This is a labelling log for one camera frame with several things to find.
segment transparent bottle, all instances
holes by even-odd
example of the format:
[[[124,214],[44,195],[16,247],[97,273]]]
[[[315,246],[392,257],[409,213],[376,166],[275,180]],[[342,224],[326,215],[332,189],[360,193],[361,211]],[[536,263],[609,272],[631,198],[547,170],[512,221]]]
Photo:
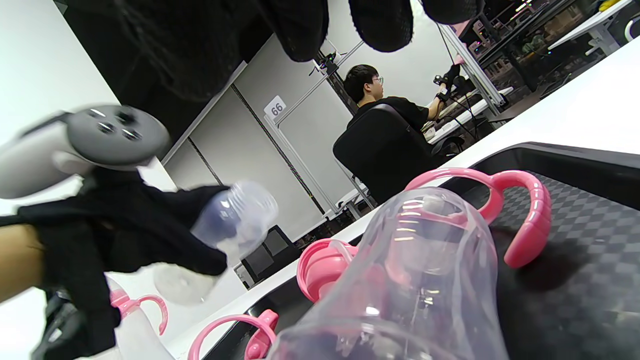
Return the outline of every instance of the transparent bottle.
[[[346,271],[270,360],[507,360],[497,257],[478,210],[441,188],[382,205]]]
[[[233,271],[240,259],[262,243],[277,215],[278,204],[265,188],[253,181],[238,181],[209,201],[191,233],[226,253],[227,271]],[[154,271],[154,284],[166,300],[192,305],[207,298],[220,276],[163,264]]]

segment chair backrest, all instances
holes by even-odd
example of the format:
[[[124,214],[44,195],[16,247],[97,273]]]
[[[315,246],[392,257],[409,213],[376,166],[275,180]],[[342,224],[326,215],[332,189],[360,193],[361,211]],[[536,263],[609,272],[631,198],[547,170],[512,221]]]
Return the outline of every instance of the chair backrest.
[[[333,155],[371,191],[378,204],[433,170],[433,147],[390,105],[365,112],[336,140]]]

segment hand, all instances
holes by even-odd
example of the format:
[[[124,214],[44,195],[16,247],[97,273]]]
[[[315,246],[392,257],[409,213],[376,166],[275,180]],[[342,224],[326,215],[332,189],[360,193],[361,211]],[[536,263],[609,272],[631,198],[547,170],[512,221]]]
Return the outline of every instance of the hand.
[[[137,172],[98,168],[78,195],[24,206],[17,215],[0,217],[0,226],[29,224],[42,244],[47,291],[47,327],[34,359],[75,359],[115,345],[113,329],[120,312],[111,307],[104,272],[135,272],[156,262],[194,272],[219,275],[226,255],[190,233],[209,199],[226,186],[164,193],[147,186]],[[77,315],[56,294],[64,290]],[[51,332],[63,335],[51,340]]]

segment black cloth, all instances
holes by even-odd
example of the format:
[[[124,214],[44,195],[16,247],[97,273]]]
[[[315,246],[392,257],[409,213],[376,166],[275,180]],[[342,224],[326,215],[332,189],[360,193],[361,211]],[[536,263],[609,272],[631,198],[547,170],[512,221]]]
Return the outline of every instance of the black cloth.
[[[105,0],[85,1],[85,3]],[[238,13],[251,13],[240,0],[111,0],[124,29],[148,56],[163,83],[176,94],[208,101],[224,89],[239,65]],[[329,25],[327,0],[252,0],[289,57],[315,58]],[[436,22],[457,24],[480,14],[484,0],[424,0]],[[410,0],[349,0],[353,24],[377,51],[402,49],[413,36]]]
[[[226,255],[195,238],[191,227],[208,201],[227,186],[162,192],[146,185],[138,172],[97,168],[76,196],[23,206],[0,226],[31,224],[44,246],[47,300],[57,291],[77,309],[47,314],[47,327],[33,359],[71,360],[115,345],[120,313],[111,307],[104,272],[135,272],[152,263],[177,264],[219,275]],[[47,334],[63,335],[51,341]]]
[[[380,104],[391,105],[391,107],[396,109],[400,116],[402,116],[405,121],[407,121],[409,125],[419,133],[422,132],[422,127],[424,123],[427,122],[427,119],[429,117],[429,109],[423,108],[422,106],[417,106],[416,104],[407,100],[405,97],[390,96],[362,105],[358,109],[358,112],[356,112],[356,115],[353,116],[353,119],[351,119],[351,121],[349,121],[349,124],[347,124],[347,129],[351,125],[353,125],[353,123],[356,122],[356,120],[358,120],[365,112],[367,112],[367,110]]]

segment man's arm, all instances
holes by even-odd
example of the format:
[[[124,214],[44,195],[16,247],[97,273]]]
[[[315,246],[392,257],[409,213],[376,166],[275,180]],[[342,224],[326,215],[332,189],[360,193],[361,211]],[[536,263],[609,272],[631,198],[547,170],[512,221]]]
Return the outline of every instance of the man's arm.
[[[0,227],[0,302],[40,284],[43,253],[33,226]]]
[[[446,88],[446,84],[441,84],[438,92],[441,92],[444,88]],[[429,115],[427,116],[427,120],[437,120],[442,108],[444,107],[444,102],[440,100],[439,97],[433,99],[431,105],[429,105]]]

